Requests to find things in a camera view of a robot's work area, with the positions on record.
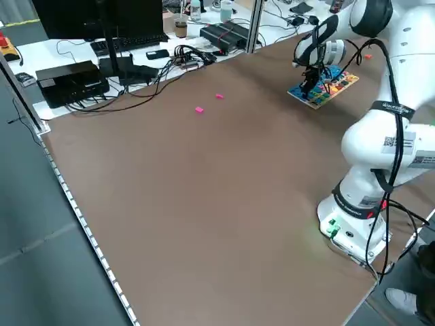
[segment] qr code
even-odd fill
[[[385,141],[383,143],[384,146],[395,146],[396,145],[396,138],[395,137],[386,137]]]

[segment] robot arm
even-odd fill
[[[416,110],[435,100],[435,38],[427,37],[435,34],[435,5],[428,2],[433,1],[413,1],[405,11],[398,5],[393,9],[390,0],[357,0],[325,20],[318,37],[311,33],[295,49],[295,62],[310,69],[342,60],[344,46],[341,51],[339,43],[334,45],[337,39],[380,35],[389,40],[400,104],[392,103],[386,69],[377,100],[343,137],[342,152],[352,167],[317,207],[321,232],[362,264],[371,263],[389,240],[382,216],[374,221],[385,192],[385,183],[374,171],[382,171],[385,179],[392,174],[397,113],[403,124],[404,151],[394,187],[435,168],[435,126],[411,123]],[[327,52],[329,42],[336,53]]]
[[[316,27],[318,38],[314,30],[299,42],[294,52],[295,65],[318,65],[317,48],[324,65],[337,65],[345,56],[344,39],[376,37],[397,16],[390,0],[356,0]]]

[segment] blue puzzle board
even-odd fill
[[[330,66],[332,76],[337,76],[341,68],[339,66]],[[344,71],[334,83],[329,83],[325,75],[321,75],[321,80],[316,84],[316,86],[308,93],[307,98],[302,97],[302,92],[300,91],[299,85],[290,88],[287,93],[296,97],[301,102],[307,104],[313,109],[319,109],[322,105],[325,105],[328,101],[331,101],[335,96],[339,95],[344,90],[348,89],[351,85],[356,83],[359,77]],[[324,84],[329,84],[329,92],[325,89]]]

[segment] computer monitor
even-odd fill
[[[110,59],[100,59],[105,77],[119,77],[122,85],[149,82],[149,71],[133,64],[133,57],[117,58],[113,37],[163,34],[161,0],[33,0],[50,39],[104,37]]]
[[[33,0],[50,39],[105,37],[96,0]],[[112,37],[163,33],[161,0],[105,0]]]

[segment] brown board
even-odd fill
[[[340,325],[373,286],[329,247],[316,207],[349,169],[341,138],[383,59],[370,50],[348,69],[360,81],[314,111],[286,93],[302,80],[296,41],[188,73],[135,109],[50,122],[44,141],[142,325]],[[427,215],[434,182],[394,198]],[[411,227],[391,218],[397,256]]]

